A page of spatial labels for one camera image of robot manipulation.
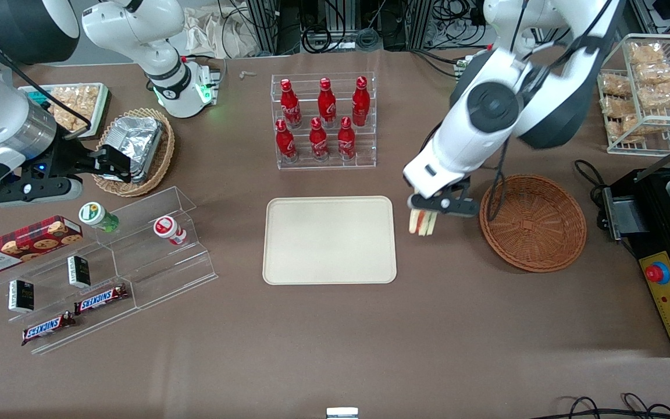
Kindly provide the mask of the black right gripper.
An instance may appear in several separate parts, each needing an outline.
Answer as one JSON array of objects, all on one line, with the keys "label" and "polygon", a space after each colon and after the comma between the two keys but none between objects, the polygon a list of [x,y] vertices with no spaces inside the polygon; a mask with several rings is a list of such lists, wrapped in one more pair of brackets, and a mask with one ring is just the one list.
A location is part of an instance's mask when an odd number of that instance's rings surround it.
[{"label": "black right gripper", "polygon": [[123,153],[111,145],[102,145],[97,151],[97,159],[92,150],[79,140],[56,140],[50,147],[50,176],[66,177],[95,170],[108,170],[108,179],[116,182],[132,180],[131,162],[123,162]]}]

